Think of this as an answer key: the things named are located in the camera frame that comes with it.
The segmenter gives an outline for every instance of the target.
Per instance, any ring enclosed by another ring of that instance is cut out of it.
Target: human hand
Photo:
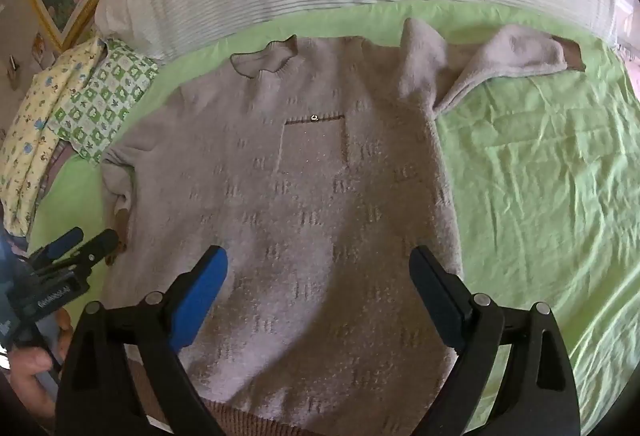
[[[58,354],[64,360],[73,335],[71,317],[65,309],[58,310],[55,315],[60,326]],[[45,421],[53,419],[56,405],[35,375],[41,371],[49,371],[52,365],[50,356],[41,348],[14,348],[9,352],[11,387],[31,415]]]

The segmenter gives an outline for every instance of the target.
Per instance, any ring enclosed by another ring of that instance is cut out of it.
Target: green checkered fabric
[[[158,65],[118,39],[84,88],[60,101],[47,126],[91,162],[99,163],[122,123],[151,82]]]

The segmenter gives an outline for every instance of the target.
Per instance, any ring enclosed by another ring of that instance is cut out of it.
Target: sweater cuff
[[[113,230],[118,235],[118,247],[113,254],[110,254],[106,258],[107,266],[111,266],[118,254],[127,250],[127,231],[129,228],[129,210],[119,209],[113,215]]]
[[[559,36],[551,36],[551,38],[562,46],[567,70],[585,71],[587,69],[582,61],[580,45],[577,42]]]

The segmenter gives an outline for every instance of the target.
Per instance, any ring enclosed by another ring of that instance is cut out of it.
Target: sweater
[[[414,19],[399,47],[293,36],[232,55],[106,153],[107,210],[129,223],[105,304],[166,290],[220,245],[228,277],[180,353],[204,399],[238,432],[250,414],[270,434],[410,434],[454,354],[409,253],[462,275],[435,120],[492,77],[567,68],[584,68],[577,44],[530,28],[456,45]]]

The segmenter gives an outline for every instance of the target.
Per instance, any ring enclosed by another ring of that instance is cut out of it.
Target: wall
[[[33,74],[39,70],[31,57],[31,45],[40,30],[40,22],[30,0],[0,0],[0,6],[4,6],[0,11],[0,129],[8,129]],[[44,31],[40,33],[46,39]],[[17,90],[11,88],[6,76],[9,55],[20,65]]]

